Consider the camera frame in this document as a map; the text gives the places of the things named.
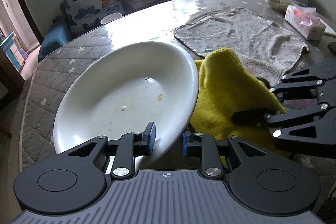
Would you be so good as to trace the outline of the large white bowl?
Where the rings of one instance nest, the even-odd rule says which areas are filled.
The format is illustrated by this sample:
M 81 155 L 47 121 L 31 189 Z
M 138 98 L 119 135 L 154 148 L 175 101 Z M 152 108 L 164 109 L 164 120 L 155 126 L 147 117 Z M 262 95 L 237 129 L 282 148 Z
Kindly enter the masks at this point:
M 71 85 L 56 113 L 53 139 L 62 153 L 96 136 L 109 140 L 156 125 L 154 150 L 138 169 L 159 160 L 186 128 L 198 97 L 198 70 L 172 43 L 140 42 L 108 53 Z

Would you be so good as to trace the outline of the yellow microfibre cloth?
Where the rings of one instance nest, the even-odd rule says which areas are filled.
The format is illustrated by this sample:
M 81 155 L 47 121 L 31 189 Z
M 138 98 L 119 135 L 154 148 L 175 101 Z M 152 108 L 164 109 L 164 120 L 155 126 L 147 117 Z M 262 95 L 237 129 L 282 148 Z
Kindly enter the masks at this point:
M 276 149 L 268 130 L 239 126 L 231 117 L 237 111 L 266 109 L 284 111 L 280 102 L 257 78 L 249 74 L 233 50 L 221 48 L 197 60 L 199 92 L 190 124 L 197 132 L 226 140 L 237 135 L 264 149 Z

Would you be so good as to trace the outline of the grey towel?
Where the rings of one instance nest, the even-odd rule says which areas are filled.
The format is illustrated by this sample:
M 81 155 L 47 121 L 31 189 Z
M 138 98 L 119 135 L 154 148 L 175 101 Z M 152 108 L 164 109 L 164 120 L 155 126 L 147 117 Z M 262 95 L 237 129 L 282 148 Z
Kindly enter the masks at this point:
M 196 23 L 177 27 L 174 36 L 201 57 L 221 48 L 232 49 L 248 73 L 271 85 L 309 48 L 293 32 L 245 7 L 209 13 Z

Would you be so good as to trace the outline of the pink tissue box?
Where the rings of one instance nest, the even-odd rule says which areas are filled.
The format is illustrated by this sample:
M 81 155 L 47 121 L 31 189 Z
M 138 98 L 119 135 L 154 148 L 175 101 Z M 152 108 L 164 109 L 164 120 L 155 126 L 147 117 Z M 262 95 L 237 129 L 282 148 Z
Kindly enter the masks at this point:
M 326 26 L 319 19 L 316 8 L 289 5 L 285 20 L 306 40 L 318 41 L 323 37 Z

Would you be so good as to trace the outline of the grey quilted table cover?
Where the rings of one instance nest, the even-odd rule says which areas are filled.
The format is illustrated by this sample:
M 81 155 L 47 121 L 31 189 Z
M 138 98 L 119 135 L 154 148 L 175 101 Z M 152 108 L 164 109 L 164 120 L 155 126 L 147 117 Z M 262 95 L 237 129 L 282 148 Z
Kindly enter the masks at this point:
M 38 64 L 25 102 L 19 169 L 55 154 L 53 127 L 60 102 L 74 81 L 96 60 L 127 43 L 177 43 L 174 30 L 236 7 L 245 7 L 287 30 L 291 25 L 265 0 L 172 0 L 134 12 L 60 47 Z

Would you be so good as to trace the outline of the white cup on sofa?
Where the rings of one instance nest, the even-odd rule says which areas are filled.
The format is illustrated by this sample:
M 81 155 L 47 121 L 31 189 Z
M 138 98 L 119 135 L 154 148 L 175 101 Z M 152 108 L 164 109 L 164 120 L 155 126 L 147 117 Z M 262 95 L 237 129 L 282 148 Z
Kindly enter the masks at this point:
M 120 18 L 122 18 L 121 13 L 112 13 L 112 14 L 109 14 L 109 15 L 105 16 L 104 18 L 102 18 L 100 20 L 100 23 L 102 25 L 104 25 L 104 24 L 110 23 L 110 22 L 112 22 L 114 20 L 117 20 L 117 19 L 120 19 Z

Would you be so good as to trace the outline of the blue sofa bench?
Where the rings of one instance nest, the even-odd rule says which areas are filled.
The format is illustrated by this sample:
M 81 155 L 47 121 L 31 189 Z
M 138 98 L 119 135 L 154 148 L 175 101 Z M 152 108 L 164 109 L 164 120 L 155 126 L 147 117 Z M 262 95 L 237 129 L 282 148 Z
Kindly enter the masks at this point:
M 146 8 L 167 1 L 172 0 L 157 0 L 151 4 L 146 5 Z M 102 25 L 101 20 L 104 17 L 116 13 L 128 15 L 133 12 L 133 10 L 124 0 L 117 0 L 111 2 L 106 8 L 100 8 L 100 12 L 98 14 L 93 14 L 92 18 L 83 18 L 83 23 L 80 23 L 71 14 L 70 0 L 63 0 L 62 3 L 60 3 L 60 8 L 63 12 L 63 17 L 55 18 L 52 25 L 50 26 L 39 52 L 38 60 L 40 61 L 54 50 L 69 43 L 71 40 L 100 27 Z

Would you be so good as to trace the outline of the large butterfly cushion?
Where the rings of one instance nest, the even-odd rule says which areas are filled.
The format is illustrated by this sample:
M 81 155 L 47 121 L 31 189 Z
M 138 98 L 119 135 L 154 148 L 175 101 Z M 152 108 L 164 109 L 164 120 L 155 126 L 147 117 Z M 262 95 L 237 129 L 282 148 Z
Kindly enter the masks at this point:
M 63 0 L 63 8 L 74 37 L 100 26 L 109 14 L 125 14 L 121 0 Z

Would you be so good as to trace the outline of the blue children's cabinet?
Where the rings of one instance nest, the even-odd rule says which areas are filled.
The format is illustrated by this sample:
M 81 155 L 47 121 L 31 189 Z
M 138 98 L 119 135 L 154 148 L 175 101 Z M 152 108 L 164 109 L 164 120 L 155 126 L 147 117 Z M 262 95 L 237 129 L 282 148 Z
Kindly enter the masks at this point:
M 28 54 L 19 42 L 19 36 L 15 32 L 11 32 L 1 43 L 1 48 L 18 72 L 20 72 L 28 58 Z

